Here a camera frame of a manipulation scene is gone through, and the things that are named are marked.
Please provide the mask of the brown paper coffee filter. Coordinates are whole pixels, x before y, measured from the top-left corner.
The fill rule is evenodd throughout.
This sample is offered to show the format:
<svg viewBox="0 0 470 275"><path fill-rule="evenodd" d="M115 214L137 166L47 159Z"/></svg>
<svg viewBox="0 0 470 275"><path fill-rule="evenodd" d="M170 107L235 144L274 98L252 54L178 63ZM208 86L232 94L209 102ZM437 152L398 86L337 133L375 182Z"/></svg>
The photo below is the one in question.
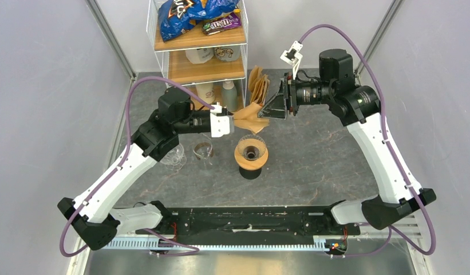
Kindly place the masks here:
<svg viewBox="0 0 470 275"><path fill-rule="evenodd" d="M262 106L257 103L251 103L249 106L233 114L234 126L249 130L253 134L258 134L264 128L269 126L269 119L259 118L258 112Z"/></svg>

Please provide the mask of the clear ribbed glass dripper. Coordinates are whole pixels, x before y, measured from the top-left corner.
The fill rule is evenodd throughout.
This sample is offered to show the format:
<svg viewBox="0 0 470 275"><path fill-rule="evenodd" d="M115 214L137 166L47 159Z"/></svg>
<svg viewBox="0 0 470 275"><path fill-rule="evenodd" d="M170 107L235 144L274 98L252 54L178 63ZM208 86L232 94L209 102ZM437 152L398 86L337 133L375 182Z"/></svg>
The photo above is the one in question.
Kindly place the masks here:
<svg viewBox="0 0 470 275"><path fill-rule="evenodd" d="M258 135L245 135L240 138L237 152L246 160L254 161L260 159L267 151L265 141Z"/></svg>

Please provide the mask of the round wooden dripper stand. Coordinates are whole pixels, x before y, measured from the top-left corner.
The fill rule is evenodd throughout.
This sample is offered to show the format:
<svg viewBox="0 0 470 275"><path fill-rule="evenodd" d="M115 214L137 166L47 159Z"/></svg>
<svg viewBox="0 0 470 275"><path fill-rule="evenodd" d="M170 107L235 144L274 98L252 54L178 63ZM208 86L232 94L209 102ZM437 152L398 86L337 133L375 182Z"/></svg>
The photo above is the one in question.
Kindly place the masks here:
<svg viewBox="0 0 470 275"><path fill-rule="evenodd" d="M266 150L265 153L256 160L247 160L239 152L238 146L236 146L234 150L234 157L239 167L245 170L255 171L262 168L266 164L268 160L268 150Z"/></svg>

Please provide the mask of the black coffee server pot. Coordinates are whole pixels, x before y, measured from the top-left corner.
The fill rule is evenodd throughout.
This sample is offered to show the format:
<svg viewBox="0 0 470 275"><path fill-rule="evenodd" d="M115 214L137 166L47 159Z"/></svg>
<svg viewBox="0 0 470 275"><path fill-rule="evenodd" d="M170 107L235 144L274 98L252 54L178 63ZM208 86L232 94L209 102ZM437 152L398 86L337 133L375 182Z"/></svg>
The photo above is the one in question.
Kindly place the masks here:
<svg viewBox="0 0 470 275"><path fill-rule="evenodd" d="M239 167L239 172L243 178L253 180L260 176L262 169L259 168L257 170L247 170L243 167Z"/></svg>

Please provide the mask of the glass carafe with brown band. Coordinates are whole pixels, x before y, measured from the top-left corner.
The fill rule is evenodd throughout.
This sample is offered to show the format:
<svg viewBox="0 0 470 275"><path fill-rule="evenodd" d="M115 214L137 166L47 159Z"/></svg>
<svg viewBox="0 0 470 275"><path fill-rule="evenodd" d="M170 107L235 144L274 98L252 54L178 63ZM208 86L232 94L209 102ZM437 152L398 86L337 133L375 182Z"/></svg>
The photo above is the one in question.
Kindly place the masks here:
<svg viewBox="0 0 470 275"><path fill-rule="evenodd" d="M214 147L208 134L201 134L193 147L193 153L202 170L210 170L213 166Z"/></svg>

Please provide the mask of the clear glass dripper with handle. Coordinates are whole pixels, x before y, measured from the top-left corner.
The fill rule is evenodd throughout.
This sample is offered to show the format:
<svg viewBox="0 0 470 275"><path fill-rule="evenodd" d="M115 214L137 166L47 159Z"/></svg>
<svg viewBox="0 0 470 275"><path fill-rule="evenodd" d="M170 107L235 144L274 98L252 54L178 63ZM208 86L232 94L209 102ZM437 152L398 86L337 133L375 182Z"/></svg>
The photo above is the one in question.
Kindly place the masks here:
<svg viewBox="0 0 470 275"><path fill-rule="evenodd" d="M172 171L181 170L186 162L187 158L182 144L179 144L170 150L170 152L168 152L160 161L161 164L165 165L167 169Z"/></svg>

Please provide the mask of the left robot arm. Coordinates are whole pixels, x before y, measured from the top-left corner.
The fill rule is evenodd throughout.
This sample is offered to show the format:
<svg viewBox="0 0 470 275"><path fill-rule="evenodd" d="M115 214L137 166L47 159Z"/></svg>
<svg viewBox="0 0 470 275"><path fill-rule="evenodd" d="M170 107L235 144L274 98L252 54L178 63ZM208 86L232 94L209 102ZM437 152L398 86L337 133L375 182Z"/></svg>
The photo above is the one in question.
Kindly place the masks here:
<svg viewBox="0 0 470 275"><path fill-rule="evenodd" d="M99 250L118 234L136 230L168 232L169 211L160 202L117 209L116 202L145 172L179 145L184 133L210 133L214 138L232 132L231 114L220 104L197 109L198 97L187 88L170 87L157 101L157 109L134 132L117 160L82 194L62 198L57 207L68 220L62 235L73 227L85 247Z"/></svg>

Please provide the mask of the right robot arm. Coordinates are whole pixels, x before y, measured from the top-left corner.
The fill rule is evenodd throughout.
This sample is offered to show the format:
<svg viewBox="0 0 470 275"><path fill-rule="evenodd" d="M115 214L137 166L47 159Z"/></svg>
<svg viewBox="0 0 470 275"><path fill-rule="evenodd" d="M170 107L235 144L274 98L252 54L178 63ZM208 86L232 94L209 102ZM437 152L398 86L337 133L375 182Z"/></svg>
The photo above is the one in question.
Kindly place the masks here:
<svg viewBox="0 0 470 275"><path fill-rule="evenodd" d="M258 112L259 118L286 119L296 115L303 105L326 104L339 118L362 150L375 177L378 194L356 201L343 201L330 206L331 213L322 219L323 229L338 234L350 223L368 223L382 230L434 202L436 193L423 188L407 172L404 161L397 164L392 156L401 154L397 147L388 149L393 138L381 127L381 102L370 86L356 84L353 58L343 49L329 49L319 54L319 76L301 80L295 73L285 73L279 91Z"/></svg>

